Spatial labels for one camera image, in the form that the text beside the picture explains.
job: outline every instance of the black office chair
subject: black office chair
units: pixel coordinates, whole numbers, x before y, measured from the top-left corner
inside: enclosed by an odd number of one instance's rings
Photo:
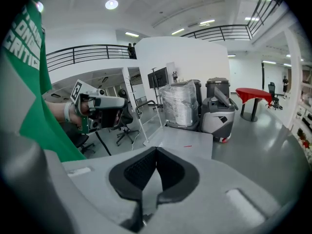
[[[124,89],[120,89],[118,91],[118,95],[124,99],[128,99],[127,93]],[[121,116],[120,116],[120,121],[117,126],[114,126],[111,128],[111,130],[116,130],[116,129],[122,129],[122,133],[117,134],[118,140],[116,141],[117,146],[119,146],[119,142],[127,136],[128,139],[131,141],[131,144],[133,144],[133,140],[129,136],[130,133],[139,133],[138,130],[131,130],[127,125],[131,124],[133,122],[133,117],[129,112],[128,105],[126,108],[122,111]]]
[[[272,107],[275,108],[275,110],[279,107],[279,98],[275,97],[275,84],[273,82],[270,82],[268,84],[269,93],[272,96]]]
[[[81,147],[81,153],[84,154],[91,146],[94,147],[94,144],[90,144],[87,146],[84,146],[84,143],[88,140],[89,136],[84,135],[78,132],[77,126],[75,124],[69,123],[69,122],[63,122],[60,123],[62,129],[66,133],[66,135],[69,137],[69,139],[72,141],[72,143],[77,147]]]

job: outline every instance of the desk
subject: desk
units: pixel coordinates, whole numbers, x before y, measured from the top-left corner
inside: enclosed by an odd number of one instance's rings
[[[256,122],[258,120],[257,117],[255,116],[255,113],[257,111],[258,102],[260,100],[265,99],[268,102],[269,106],[271,105],[272,96],[268,92],[254,88],[237,88],[236,92],[238,97],[240,97],[243,101],[240,116],[245,120],[253,122]],[[251,114],[250,113],[244,114],[245,103],[250,99],[254,99],[253,112]]]

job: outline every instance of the red cloth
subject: red cloth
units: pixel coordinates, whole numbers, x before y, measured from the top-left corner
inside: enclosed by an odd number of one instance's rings
[[[248,100],[259,98],[259,99],[265,99],[269,105],[271,105],[272,102],[272,96],[270,93],[254,89],[254,88],[237,88],[236,92],[238,94],[238,97],[240,97],[243,101],[243,104],[245,104]]]

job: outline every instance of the black monitor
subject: black monitor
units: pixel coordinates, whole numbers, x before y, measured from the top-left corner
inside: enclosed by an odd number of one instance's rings
[[[162,69],[155,71],[155,76],[157,79],[158,87],[163,87],[163,86],[169,84],[167,68],[162,68]],[[150,73],[147,75],[147,77],[148,77],[148,82],[149,82],[150,88],[154,88],[154,86],[156,88],[157,85],[156,85],[156,81],[154,80],[154,74]]]

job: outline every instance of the green shirt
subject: green shirt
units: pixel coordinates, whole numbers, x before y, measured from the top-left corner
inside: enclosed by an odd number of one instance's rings
[[[46,62],[41,14],[35,4],[37,1],[29,0],[22,8],[1,47],[1,55],[9,62],[1,68],[12,66],[35,96],[22,121],[19,134],[35,140],[42,149],[56,152],[62,162],[84,159],[42,98],[46,91],[52,89],[52,85]]]

